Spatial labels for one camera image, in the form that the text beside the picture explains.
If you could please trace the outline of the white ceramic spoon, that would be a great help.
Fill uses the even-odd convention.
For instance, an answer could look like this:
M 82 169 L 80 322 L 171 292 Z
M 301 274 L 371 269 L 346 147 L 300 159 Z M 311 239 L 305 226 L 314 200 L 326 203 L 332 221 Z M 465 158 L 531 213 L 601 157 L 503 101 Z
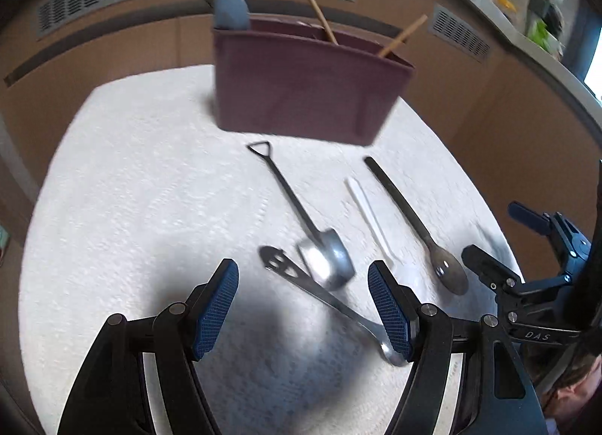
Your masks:
M 394 269 L 396 265 L 396 257 L 390 247 L 390 244 L 381 228 L 380 222 L 377 220 L 377 216 L 374 214 L 369 199 L 363 191 L 363 187 L 360 182 L 354 177 L 346 178 L 347 189 L 358 207 L 360 214 L 362 215 L 365 223 L 367 224 L 375 243 L 380 248 L 384 261 L 390 269 Z

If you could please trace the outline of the dark dish rack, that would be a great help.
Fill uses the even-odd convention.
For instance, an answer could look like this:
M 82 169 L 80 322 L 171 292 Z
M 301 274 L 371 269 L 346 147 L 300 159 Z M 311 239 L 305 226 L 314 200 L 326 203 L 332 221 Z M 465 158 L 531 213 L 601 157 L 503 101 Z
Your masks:
M 560 10 L 564 0 L 529 0 L 526 9 L 526 28 L 524 33 L 527 35 L 535 25 L 536 21 L 543 21 L 547 31 L 556 39 L 564 29 L 564 18 Z

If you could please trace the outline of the maroon plastic utensil holder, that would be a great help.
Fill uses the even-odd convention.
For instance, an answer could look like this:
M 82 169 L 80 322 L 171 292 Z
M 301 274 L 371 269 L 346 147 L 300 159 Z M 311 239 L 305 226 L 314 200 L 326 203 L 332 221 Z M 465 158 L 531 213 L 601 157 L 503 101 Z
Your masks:
M 215 119 L 223 130 L 369 146 L 414 66 L 374 41 L 255 18 L 213 32 Z

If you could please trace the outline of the wooden chopstick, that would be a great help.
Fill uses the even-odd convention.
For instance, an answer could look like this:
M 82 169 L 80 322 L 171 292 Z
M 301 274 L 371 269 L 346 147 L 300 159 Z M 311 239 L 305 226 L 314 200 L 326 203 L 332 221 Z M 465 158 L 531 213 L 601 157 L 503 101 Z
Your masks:
M 307 0 L 307 1 L 310 4 L 316 18 L 321 23 L 321 26 L 324 29 L 325 33 L 327 34 L 328 41 L 330 41 L 334 45 L 338 45 L 338 40 L 337 40 L 333 30 L 331 29 L 331 26 L 328 23 L 328 20 L 325 18 L 324 13 L 322 12 L 321 8 L 319 7 L 318 3 L 316 2 L 316 0 Z
M 393 52 L 399 45 L 403 44 L 407 39 L 409 39 L 428 19 L 429 17 L 426 14 L 423 14 L 420 18 L 418 18 L 414 23 L 412 23 L 405 30 L 401 31 L 396 38 L 394 38 L 387 46 L 382 48 L 379 53 L 377 53 L 378 58 L 385 58 L 391 52 Z

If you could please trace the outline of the green packet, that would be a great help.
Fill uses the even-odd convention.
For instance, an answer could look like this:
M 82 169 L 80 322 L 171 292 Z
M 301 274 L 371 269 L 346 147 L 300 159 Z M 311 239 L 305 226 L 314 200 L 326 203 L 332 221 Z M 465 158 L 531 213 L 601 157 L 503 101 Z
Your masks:
M 559 42 L 547 30 L 547 26 L 543 20 L 534 21 L 526 37 L 550 54 L 554 54 L 558 50 Z

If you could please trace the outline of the black handled spoon right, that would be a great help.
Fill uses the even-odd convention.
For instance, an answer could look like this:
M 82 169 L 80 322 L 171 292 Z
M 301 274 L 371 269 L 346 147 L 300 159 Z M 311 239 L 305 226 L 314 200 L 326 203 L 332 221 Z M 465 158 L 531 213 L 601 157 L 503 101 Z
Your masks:
M 449 251 L 440 247 L 430 235 L 430 231 L 423 224 L 420 217 L 415 213 L 408 201 L 398 190 L 395 183 L 388 177 L 383 168 L 370 156 L 363 158 L 364 163 L 374 175 L 374 177 L 383 186 L 392 201 L 396 204 L 400 212 L 404 215 L 417 236 L 427 247 L 430 254 L 430 264 L 432 264 L 434 273 L 438 280 L 446 287 L 450 293 L 456 296 L 464 296 L 469 289 L 467 275 L 463 266 Z

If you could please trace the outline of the yellow lid jar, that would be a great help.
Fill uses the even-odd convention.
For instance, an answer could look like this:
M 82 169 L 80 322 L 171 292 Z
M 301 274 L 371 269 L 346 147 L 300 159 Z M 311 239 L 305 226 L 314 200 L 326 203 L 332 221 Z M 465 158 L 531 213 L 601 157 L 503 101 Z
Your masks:
M 502 11 L 516 12 L 516 7 L 510 0 L 496 0 L 496 3 Z

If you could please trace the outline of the steel shovel shaped spoon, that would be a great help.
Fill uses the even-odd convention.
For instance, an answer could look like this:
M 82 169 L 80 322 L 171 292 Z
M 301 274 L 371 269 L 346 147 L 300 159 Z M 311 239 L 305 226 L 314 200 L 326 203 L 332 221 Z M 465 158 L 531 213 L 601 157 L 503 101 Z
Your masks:
M 278 170 L 271 157 L 271 143 L 261 141 L 247 144 L 246 148 L 261 158 L 275 175 L 285 196 L 296 212 L 307 239 L 299 241 L 298 252 L 310 272 L 310 276 L 326 290 L 338 290 L 355 277 L 350 254 L 334 228 L 320 230 L 304 209 L 285 176 Z

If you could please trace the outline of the blue plastic spoon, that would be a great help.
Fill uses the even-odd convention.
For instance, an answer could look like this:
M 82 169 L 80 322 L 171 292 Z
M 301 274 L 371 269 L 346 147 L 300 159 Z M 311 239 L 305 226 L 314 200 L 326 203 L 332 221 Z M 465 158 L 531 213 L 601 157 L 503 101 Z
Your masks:
M 214 0 L 213 28 L 247 31 L 250 26 L 250 14 L 245 0 Z

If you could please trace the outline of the small grey vent grille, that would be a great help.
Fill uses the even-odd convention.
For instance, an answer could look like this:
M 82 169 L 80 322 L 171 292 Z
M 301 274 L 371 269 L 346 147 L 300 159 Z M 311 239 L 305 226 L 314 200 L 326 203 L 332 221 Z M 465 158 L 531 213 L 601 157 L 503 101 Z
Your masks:
M 491 53 L 491 45 L 478 31 L 440 4 L 434 7 L 429 32 L 478 61 Z

